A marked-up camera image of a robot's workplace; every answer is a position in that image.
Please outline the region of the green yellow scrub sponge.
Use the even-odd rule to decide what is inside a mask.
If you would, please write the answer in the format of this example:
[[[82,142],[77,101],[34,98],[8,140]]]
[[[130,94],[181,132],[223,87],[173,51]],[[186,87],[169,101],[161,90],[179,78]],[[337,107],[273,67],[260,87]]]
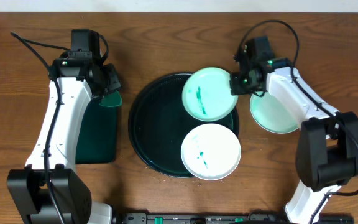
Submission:
[[[122,105],[121,94],[116,90],[113,93],[105,95],[99,104],[107,108],[120,107]]]

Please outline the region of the mint green plate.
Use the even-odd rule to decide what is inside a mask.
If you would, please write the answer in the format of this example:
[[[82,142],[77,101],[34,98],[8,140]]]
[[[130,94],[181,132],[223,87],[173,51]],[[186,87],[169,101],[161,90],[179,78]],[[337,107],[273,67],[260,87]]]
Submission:
[[[205,122],[224,118],[238,101],[238,96],[231,94],[229,72],[217,67],[192,74],[185,82],[181,98],[186,112]]]
[[[255,122],[271,133],[287,134],[298,129],[288,110],[269,93],[262,97],[251,95],[250,112]]]

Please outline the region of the white plate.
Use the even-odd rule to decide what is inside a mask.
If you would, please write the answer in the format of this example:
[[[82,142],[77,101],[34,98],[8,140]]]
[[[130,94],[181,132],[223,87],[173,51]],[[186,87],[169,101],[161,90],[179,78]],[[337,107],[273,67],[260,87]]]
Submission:
[[[203,180],[219,180],[239,165],[241,144],[237,136],[220,124],[202,124],[192,129],[181,144],[185,168]]]

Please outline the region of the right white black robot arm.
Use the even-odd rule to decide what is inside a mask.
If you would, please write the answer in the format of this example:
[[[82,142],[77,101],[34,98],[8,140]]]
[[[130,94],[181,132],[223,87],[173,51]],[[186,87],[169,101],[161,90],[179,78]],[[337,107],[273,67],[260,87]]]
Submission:
[[[327,104],[287,58],[236,55],[233,95],[270,94],[297,122],[296,172],[300,182],[285,213],[292,223],[316,223],[333,195],[358,195],[358,117]]]

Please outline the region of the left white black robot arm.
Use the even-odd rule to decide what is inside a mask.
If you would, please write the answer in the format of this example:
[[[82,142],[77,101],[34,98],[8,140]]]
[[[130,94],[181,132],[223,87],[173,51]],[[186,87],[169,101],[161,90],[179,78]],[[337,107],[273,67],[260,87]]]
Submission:
[[[117,110],[122,100],[112,64],[58,59],[47,112],[22,169],[7,187],[24,223],[117,223],[112,206],[96,202],[76,173],[78,164],[116,156]]]

